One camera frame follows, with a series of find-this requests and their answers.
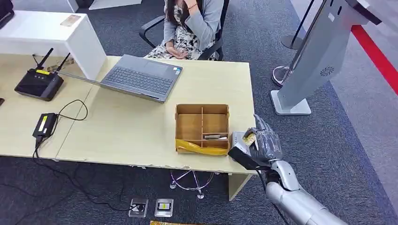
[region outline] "yellow sticker on adapter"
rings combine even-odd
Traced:
[[[43,117],[43,120],[41,121],[40,127],[38,128],[38,131],[41,132],[44,128],[44,124],[46,123],[47,116]]]
[[[47,72],[47,71],[44,71],[44,70],[41,70],[41,69],[37,69],[37,70],[36,70],[36,73],[39,73],[39,74],[45,74],[45,75],[50,75],[50,73],[49,73],[49,72]]]

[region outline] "laptop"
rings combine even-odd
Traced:
[[[101,82],[59,72],[103,88],[164,103],[179,77],[182,67],[123,55]]]

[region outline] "red stripe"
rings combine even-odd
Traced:
[[[385,57],[361,25],[352,26],[351,31],[388,84],[398,95],[398,71],[388,61],[387,57]]]

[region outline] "floral dress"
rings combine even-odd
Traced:
[[[188,55],[186,59],[197,60],[203,51],[199,51],[199,39],[192,32],[189,32],[181,24],[181,16],[183,10],[175,5],[174,6],[174,17],[176,18],[179,26],[176,27],[176,36],[174,38],[174,47],[179,51],[187,51]],[[215,41],[211,41],[208,48],[211,47]],[[170,53],[167,52],[166,47],[163,45],[158,45],[150,53],[148,53],[144,58],[157,58],[157,59],[175,59]],[[209,60],[215,60],[215,53],[209,58]]]

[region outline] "office chair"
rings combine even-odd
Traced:
[[[224,6],[222,7],[222,12],[221,12],[221,18],[220,18],[220,22],[221,22],[221,28],[220,30],[215,34],[215,40],[216,42],[214,43],[213,46],[211,46],[210,48],[207,48],[198,58],[198,60],[207,60],[210,58],[210,56],[217,52],[218,53],[218,59],[216,59],[217,61],[222,61],[222,59],[224,58],[224,53],[222,52],[222,29],[224,28],[224,21],[225,21],[225,16],[227,14],[227,9],[228,9],[228,5],[230,3],[230,0],[224,0]],[[141,30],[139,32],[140,37],[146,41],[152,48],[155,48],[156,46],[146,37],[146,32],[148,30],[150,30],[152,27],[158,25],[159,23],[161,23],[162,21],[164,21],[165,16],[159,16],[156,19],[146,23],[145,25],[143,25],[141,27]]]

